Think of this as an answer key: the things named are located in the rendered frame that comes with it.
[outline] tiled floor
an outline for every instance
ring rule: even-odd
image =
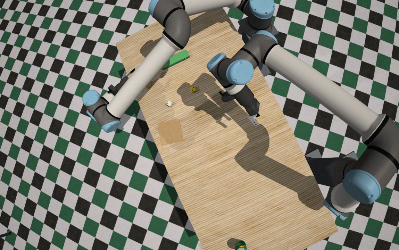
[[[0,249],[199,249],[139,104],[120,133],[101,132],[82,105],[86,90],[119,81],[115,44],[155,22],[149,3],[0,0],[0,234],[12,232]],[[399,0],[275,3],[279,44],[399,128]],[[225,10],[238,28],[243,14]],[[284,77],[266,80],[303,153],[365,150]],[[399,250],[399,171],[375,203],[335,223],[308,250]]]

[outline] wooden table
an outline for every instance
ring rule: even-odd
[[[240,239],[250,250],[303,250],[336,233],[312,171],[259,69],[248,86],[260,102],[260,125],[254,126],[236,101],[221,101],[223,88],[206,64],[220,52],[233,57],[244,45],[225,11],[190,19],[185,47],[190,58],[159,71],[138,101],[202,247],[226,249]],[[155,23],[116,44],[127,71],[139,66],[162,32]],[[184,141],[162,146],[158,123],[175,119]]]

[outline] brown square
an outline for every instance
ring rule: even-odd
[[[179,119],[158,123],[158,129],[162,146],[184,141]]]

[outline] green can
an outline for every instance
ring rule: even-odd
[[[246,243],[244,241],[237,241],[235,243],[235,250],[247,250]]]

